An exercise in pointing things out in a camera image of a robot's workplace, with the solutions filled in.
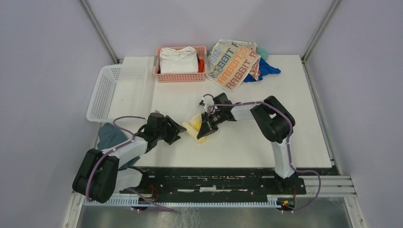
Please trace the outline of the yellow duck towel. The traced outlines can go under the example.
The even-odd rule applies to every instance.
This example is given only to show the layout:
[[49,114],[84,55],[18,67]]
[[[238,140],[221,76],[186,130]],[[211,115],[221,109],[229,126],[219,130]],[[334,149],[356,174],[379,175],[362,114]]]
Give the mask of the yellow duck towel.
[[184,127],[186,129],[186,132],[188,133],[188,135],[191,136],[193,138],[193,140],[199,144],[202,144],[207,140],[207,137],[202,137],[200,139],[197,139],[197,135],[200,131],[201,124],[202,124],[201,117],[202,117],[201,114],[196,114],[190,120],[182,123],[182,127]]

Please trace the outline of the rabbit print towel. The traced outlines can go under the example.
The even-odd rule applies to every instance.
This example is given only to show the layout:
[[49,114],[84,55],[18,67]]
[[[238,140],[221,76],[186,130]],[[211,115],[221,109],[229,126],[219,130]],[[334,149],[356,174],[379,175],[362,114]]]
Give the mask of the rabbit print towel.
[[260,59],[257,43],[220,39],[208,55],[206,77],[231,93],[248,75],[259,77]]

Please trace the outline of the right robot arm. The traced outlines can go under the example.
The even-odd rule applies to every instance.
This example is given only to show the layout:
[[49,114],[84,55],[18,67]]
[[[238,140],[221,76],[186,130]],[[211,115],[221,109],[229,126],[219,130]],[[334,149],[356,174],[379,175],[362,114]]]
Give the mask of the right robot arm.
[[225,121],[254,120],[272,146],[276,191],[286,194],[292,190],[298,179],[289,148],[295,119],[282,103],[274,96],[263,101],[232,103],[225,93],[220,93],[212,100],[212,106],[201,114],[196,139],[213,134],[218,130],[218,125]]

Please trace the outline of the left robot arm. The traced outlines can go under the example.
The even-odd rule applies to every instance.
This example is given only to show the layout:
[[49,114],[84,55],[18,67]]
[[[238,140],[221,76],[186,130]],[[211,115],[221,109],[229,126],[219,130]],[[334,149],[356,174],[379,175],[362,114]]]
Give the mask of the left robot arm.
[[159,141],[168,145],[180,139],[186,128],[171,117],[151,113],[137,132],[129,131],[129,139],[104,150],[90,149],[73,180],[73,191],[88,201],[107,202],[118,191],[132,187],[138,193],[149,189],[149,180],[135,169],[122,169],[136,157],[148,153]]

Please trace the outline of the orange towel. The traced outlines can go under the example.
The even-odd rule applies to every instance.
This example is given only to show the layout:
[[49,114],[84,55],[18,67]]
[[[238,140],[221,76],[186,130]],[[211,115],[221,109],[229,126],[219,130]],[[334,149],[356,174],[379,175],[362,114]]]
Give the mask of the orange towel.
[[203,59],[198,59],[198,72],[203,73],[204,72],[204,60]]

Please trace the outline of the grey blue towel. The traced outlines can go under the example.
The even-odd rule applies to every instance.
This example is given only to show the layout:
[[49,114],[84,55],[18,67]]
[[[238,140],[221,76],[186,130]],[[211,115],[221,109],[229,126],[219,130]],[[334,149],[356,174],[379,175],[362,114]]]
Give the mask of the grey blue towel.
[[98,130],[98,144],[97,149],[100,151],[112,151],[110,155],[113,154],[113,149],[117,149],[117,147],[123,143],[127,143],[128,140],[132,140],[133,138],[128,138],[123,131],[115,127],[110,123],[104,124]]

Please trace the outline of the white folded towel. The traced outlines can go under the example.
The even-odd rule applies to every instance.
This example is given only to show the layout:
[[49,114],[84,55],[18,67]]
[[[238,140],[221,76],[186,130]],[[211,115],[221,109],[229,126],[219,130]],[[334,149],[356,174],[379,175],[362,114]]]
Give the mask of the white folded towel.
[[159,52],[161,74],[198,73],[197,51],[193,47],[176,50],[169,47]]

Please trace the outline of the white plastic basket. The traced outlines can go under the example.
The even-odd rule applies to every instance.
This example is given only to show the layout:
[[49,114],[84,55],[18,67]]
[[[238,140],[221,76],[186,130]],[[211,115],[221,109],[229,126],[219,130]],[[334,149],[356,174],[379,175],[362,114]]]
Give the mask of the white plastic basket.
[[108,65],[99,71],[87,109],[90,122],[107,123],[121,116],[143,116],[148,69]]

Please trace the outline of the pink plastic basket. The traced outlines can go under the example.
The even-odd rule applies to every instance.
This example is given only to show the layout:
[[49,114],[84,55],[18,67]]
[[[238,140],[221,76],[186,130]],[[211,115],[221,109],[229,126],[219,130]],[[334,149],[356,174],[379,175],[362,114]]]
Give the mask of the pink plastic basket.
[[[159,52],[161,50],[160,47],[157,49],[155,54],[155,62],[153,73],[156,77],[157,81],[160,83],[168,83],[168,82],[198,82],[204,81],[206,77],[206,70],[207,70],[207,48],[205,46],[191,46],[196,49],[197,51],[197,58],[204,60],[204,72],[203,73],[182,73],[182,74],[161,74],[160,71],[160,58]],[[185,47],[169,47],[176,50],[185,48]]]

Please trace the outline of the teal green towel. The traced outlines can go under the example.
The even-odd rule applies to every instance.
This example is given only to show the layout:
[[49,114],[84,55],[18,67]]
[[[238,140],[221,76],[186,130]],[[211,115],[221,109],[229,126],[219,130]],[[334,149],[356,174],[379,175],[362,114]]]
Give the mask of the teal green towel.
[[268,57],[269,57],[268,51],[265,50],[265,49],[262,48],[262,47],[258,47],[258,54],[259,54],[260,57],[261,57],[262,59],[264,59],[265,61],[266,61],[266,60],[268,59]]

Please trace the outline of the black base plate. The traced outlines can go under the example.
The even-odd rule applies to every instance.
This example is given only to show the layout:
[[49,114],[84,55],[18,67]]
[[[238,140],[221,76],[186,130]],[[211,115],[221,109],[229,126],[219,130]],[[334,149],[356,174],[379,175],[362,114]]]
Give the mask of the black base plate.
[[162,202],[264,202],[267,195],[305,195],[306,184],[298,179],[280,185],[273,168],[164,168],[137,167],[142,173],[134,189]]

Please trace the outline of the aluminium frame rails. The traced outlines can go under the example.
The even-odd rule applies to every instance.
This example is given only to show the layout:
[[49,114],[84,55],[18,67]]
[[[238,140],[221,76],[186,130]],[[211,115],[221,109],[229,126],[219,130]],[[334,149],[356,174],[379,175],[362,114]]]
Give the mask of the aluminium frame rails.
[[349,176],[305,176],[301,207],[316,195],[310,208],[281,213],[275,208],[176,207],[172,212],[139,211],[128,206],[84,206],[84,197],[72,195],[64,228],[365,228],[353,182]]

